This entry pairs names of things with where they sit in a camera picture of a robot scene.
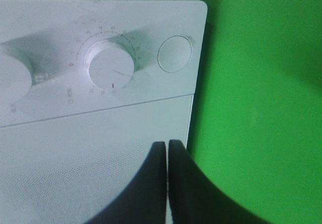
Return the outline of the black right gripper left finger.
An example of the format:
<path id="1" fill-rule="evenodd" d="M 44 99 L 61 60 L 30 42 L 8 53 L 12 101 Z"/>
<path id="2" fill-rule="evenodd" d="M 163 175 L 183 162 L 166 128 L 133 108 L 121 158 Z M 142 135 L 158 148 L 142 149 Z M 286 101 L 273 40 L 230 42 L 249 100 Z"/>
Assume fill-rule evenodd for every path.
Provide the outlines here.
<path id="1" fill-rule="evenodd" d="M 165 143 L 154 142 L 126 188 L 87 223 L 165 223 L 166 160 Z"/>

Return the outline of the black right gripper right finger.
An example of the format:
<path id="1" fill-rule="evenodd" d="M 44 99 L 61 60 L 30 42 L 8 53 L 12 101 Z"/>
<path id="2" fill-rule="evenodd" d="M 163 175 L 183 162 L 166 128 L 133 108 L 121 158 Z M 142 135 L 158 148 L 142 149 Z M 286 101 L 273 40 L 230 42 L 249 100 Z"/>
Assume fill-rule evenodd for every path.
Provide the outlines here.
<path id="1" fill-rule="evenodd" d="M 173 223 L 268 223 L 218 189 L 179 140 L 169 141 L 168 181 Z"/>

